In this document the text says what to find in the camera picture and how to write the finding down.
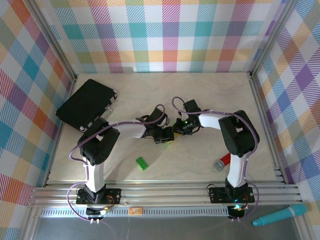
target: gray floor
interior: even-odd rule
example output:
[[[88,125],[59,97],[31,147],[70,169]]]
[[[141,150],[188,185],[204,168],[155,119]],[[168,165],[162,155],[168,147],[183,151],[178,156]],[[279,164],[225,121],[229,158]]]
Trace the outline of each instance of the gray floor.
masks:
[[[293,218],[255,227],[260,216],[284,206],[259,206],[242,222],[226,217],[105,218],[99,225],[79,218],[40,218],[34,240],[298,240]]]

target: small orange label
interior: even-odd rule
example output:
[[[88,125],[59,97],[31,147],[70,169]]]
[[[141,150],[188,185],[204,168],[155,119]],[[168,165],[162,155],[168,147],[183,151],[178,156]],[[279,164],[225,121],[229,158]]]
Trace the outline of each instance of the small orange label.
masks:
[[[142,215],[143,208],[142,207],[130,207],[129,208],[129,215]]]

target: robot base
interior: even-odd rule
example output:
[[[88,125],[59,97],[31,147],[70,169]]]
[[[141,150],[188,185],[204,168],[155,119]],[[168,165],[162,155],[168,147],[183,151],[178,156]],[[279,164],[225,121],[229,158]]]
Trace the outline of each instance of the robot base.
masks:
[[[76,192],[77,198],[75,203],[77,205],[118,205],[120,204],[121,189],[120,188],[106,188],[104,185],[97,192],[92,192],[87,186],[80,188]]]
[[[210,187],[208,190],[212,204],[247,204],[255,202],[252,187],[247,187],[242,194],[233,197],[226,194],[225,187]]]

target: black cable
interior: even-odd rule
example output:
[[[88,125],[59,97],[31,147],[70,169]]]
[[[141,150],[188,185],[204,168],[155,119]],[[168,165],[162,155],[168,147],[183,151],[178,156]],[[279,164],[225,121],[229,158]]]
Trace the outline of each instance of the black cable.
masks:
[[[177,96],[176,98],[179,99],[179,100],[182,102],[183,105],[185,105],[185,101],[184,101],[181,97]],[[180,115],[181,120],[182,120],[182,113],[181,113],[180,111],[178,111],[178,114]]]
[[[160,128],[163,128],[164,126],[166,126],[168,123],[168,115],[165,116],[165,123],[162,126],[159,126]]]
[[[147,117],[150,117],[149,115],[144,115],[144,116],[142,116],[141,118],[142,119],[146,119]]]
[[[194,132],[192,132],[192,134],[194,134],[194,133],[198,132],[199,130],[200,130],[200,127],[198,127],[198,129],[197,129],[197,130],[195,130]]]
[[[84,192],[86,193],[85,198],[89,201],[91,201],[93,204],[95,203],[94,198],[86,191],[84,187],[79,187],[79,189],[83,189]]]
[[[80,190],[80,189],[83,189],[85,192],[86,192],[86,198],[89,198],[89,200],[91,201],[91,202],[94,202],[95,200],[88,194],[88,192],[86,191],[86,189],[84,188],[84,187],[82,187],[82,186],[80,186],[80,187],[78,187],[76,190],[75,190],[75,194],[78,196],[78,191]]]
[[[222,194],[225,194],[226,192],[224,192],[224,191],[221,191],[220,189],[219,189],[219,187],[217,187],[216,185],[214,185],[213,183],[210,183],[208,186],[206,186],[206,192],[208,193],[208,195],[210,196],[210,192],[208,192],[208,187],[210,187],[210,186],[215,186],[216,188],[217,188],[217,190],[220,192],[220,193],[222,193]]]

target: small red object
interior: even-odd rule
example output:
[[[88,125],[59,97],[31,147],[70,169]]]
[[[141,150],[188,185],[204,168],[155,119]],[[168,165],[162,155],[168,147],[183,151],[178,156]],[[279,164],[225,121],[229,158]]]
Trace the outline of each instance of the small red object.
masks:
[[[223,158],[216,160],[213,163],[213,168],[216,171],[221,171],[222,169],[224,169],[224,167],[226,165],[228,165],[231,161],[231,154],[228,153],[227,155],[225,155]]]
[[[224,165],[228,165],[231,161],[231,153],[229,152],[227,155],[225,155],[223,158],[220,159]]]

